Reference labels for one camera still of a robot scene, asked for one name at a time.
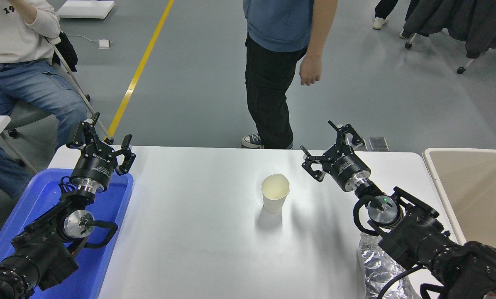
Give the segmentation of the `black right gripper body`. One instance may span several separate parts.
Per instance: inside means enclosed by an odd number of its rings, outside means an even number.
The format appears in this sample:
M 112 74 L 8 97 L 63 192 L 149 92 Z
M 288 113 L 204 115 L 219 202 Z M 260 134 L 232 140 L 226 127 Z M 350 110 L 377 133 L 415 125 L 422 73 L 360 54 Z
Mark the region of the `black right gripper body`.
M 352 186 L 356 179 L 369 178 L 369 167 L 354 153 L 344 154 L 326 151 L 324 157 L 329 159 L 323 163 L 323 171 L 328 173 L 338 186 Z

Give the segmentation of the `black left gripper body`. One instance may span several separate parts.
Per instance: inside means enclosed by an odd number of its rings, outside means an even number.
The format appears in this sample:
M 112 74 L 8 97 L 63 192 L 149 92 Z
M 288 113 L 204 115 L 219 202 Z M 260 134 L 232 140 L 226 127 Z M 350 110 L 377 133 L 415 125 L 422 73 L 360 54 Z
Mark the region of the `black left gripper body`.
M 72 172 L 72 184 L 79 185 L 80 179 L 89 179 L 100 185 L 109 185 L 114 167 L 113 150 L 81 151 L 80 158 Z

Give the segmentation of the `standing person's hand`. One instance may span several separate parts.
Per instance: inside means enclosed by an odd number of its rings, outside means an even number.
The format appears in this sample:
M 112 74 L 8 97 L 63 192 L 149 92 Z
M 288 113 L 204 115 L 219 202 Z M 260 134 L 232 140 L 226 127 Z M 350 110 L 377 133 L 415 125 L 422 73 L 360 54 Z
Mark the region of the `standing person's hand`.
M 310 86 L 320 81 L 322 74 L 322 56 L 317 54 L 306 54 L 303 57 L 299 76 L 302 86 Z

